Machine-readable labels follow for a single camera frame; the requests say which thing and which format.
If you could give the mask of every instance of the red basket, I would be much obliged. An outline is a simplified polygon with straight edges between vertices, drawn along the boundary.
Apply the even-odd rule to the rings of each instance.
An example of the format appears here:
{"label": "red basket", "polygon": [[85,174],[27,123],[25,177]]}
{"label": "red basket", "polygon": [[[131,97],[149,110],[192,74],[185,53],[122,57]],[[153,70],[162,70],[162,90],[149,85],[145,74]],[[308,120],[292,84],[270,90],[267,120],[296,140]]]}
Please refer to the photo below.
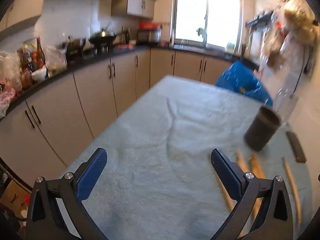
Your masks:
{"label": "red basket", "polygon": [[139,22],[139,28],[140,29],[155,30],[155,29],[159,29],[159,23]]}

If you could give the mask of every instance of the table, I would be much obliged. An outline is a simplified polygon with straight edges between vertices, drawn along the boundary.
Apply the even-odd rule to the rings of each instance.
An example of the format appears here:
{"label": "table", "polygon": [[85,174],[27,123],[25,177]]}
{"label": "table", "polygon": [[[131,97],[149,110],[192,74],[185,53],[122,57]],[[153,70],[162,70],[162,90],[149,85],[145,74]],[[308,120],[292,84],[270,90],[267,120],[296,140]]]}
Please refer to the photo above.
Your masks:
{"label": "table", "polygon": [[[229,215],[210,153],[221,148],[236,161],[239,149],[248,161],[252,151],[243,135],[259,106],[258,101],[224,89],[165,77],[66,172],[74,172],[98,147],[106,149],[108,163],[83,205],[110,240],[209,240]],[[305,164],[294,161],[282,127],[258,153],[266,178],[281,175],[288,181],[283,156],[299,190],[303,231],[311,221],[309,173]],[[286,185],[295,222],[294,198]],[[77,234],[61,202],[60,206],[69,230]]]}

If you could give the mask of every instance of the kitchen cabinet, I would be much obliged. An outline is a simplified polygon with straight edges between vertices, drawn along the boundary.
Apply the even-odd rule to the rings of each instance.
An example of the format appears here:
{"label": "kitchen cabinet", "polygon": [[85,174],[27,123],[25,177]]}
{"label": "kitchen cabinet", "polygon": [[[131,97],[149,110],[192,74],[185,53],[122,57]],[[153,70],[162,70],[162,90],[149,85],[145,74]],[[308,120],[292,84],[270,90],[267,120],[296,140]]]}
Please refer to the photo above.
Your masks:
{"label": "kitchen cabinet", "polygon": [[143,2],[142,16],[144,18],[153,19],[155,14],[155,0],[143,0]]}
{"label": "kitchen cabinet", "polygon": [[44,0],[14,0],[0,23],[0,40],[32,27],[42,14]]}
{"label": "kitchen cabinet", "polygon": [[204,56],[177,51],[174,61],[174,76],[200,81]]}
{"label": "kitchen cabinet", "polygon": [[117,113],[120,116],[136,101],[134,53],[111,58],[111,73]]}
{"label": "kitchen cabinet", "polygon": [[127,13],[130,15],[141,16],[143,14],[143,0],[128,0]]}
{"label": "kitchen cabinet", "polygon": [[111,0],[111,15],[153,19],[155,0]]}
{"label": "kitchen cabinet", "polygon": [[74,76],[84,115],[97,138],[117,119],[110,60],[80,69]]}
{"label": "kitchen cabinet", "polygon": [[7,12],[4,14],[2,20],[0,21],[0,32],[2,32],[3,30],[5,30],[7,28],[7,20],[8,20],[9,10],[10,10],[10,7],[7,10]]}
{"label": "kitchen cabinet", "polygon": [[201,82],[215,85],[217,78],[231,67],[231,65],[232,62],[227,60],[205,57]]}
{"label": "kitchen cabinet", "polygon": [[0,134],[0,157],[31,187],[37,177],[57,179],[66,169],[37,127],[25,101],[0,122]]}
{"label": "kitchen cabinet", "polygon": [[150,49],[138,51],[136,56],[136,94],[141,97],[150,89]]}
{"label": "kitchen cabinet", "polygon": [[151,49],[150,87],[153,87],[166,75],[173,75],[175,51]]}
{"label": "kitchen cabinet", "polygon": [[93,141],[73,73],[41,89],[26,101],[37,126],[67,166]]}

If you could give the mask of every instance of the wooden stick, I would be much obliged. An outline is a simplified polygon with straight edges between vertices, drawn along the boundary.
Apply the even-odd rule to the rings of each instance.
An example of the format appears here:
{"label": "wooden stick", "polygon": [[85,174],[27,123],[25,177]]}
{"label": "wooden stick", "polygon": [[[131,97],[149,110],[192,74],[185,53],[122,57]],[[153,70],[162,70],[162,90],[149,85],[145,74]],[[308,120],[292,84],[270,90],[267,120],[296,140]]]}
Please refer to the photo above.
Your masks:
{"label": "wooden stick", "polygon": [[[227,204],[227,206],[229,208],[229,211],[231,212],[235,205],[233,204],[232,199],[229,197],[229,194],[228,194],[226,188],[224,187],[224,185],[223,185],[222,181],[220,180],[220,178],[219,178],[217,173],[216,173],[216,175],[217,175],[217,181],[218,181],[218,183],[220,185],[220,188],[221,188],[222,194],[224,196],[224,199],[226,201],[226,204]],[[244,233],[241,231],[240,234],[239,234],[239,237],[242,237],[243,235],[244,235]]]}
{"label": "wooden stick", "polygon": [[297,225],[298,228],[300,228],[301,225],[301,221],[302,221],[302,215],[301,215],[301,203],[300,203],[300,198],[299,198],[299,194],[298,194],[298,189],[297,189],[297,185],[294,181],[294,177],[292,175],[292,171],[290,168],[290,165],[286,162],[286,160],[284,159],[284,157],[282,157],[282,163],[285,169],[285,173],[287,174],[287,178],[289,180],[290,186],[291,186],[291,190],[293,193],[293,197],[294,197],[294,201],[296,203],[296,216],[297,216]]}
{"label": "wooden stick", "polygon": [[242,153],[239,150],[236,150],[237,164],[243,172],[249,172],[248,165],[244,160]]}
{"label": "wooden stick", "polygon": [[[265,179],[266,177],[264,175],[263,169],[262,169],[262,167],[261,167],[261,165],[259,163],[259,160],[258,160],[258,157],[257,157],[256,153],[252,153],[252,157],[251,157],[251,159],[249,161],[250,161],[250,166],[251,166],[252,173],[257,178]],[[252,208],[253,220],[255,220],[257,215],[258,215],[258,212],[259,212],[259,209],[260,209],[260,206],[261,206],[261,202],[262,202],[261,199],[257,198],[256,202],[253,205],[253,208]]]}

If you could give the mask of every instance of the faucet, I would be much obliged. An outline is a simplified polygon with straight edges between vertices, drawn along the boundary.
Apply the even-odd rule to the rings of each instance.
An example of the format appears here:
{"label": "faucet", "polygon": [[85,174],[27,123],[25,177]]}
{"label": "faucet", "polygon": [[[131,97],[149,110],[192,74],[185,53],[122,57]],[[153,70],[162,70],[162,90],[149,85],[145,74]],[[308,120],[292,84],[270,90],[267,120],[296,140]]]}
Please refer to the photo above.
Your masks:
{"label": "faucet", "polygon": [[199,28],[197,29],[197,33],[198,33],[198,36],[202,36],[203,38],[203,48],[205,48],[206,44],[207,44],[207,30],[204,29],[204,28]]}

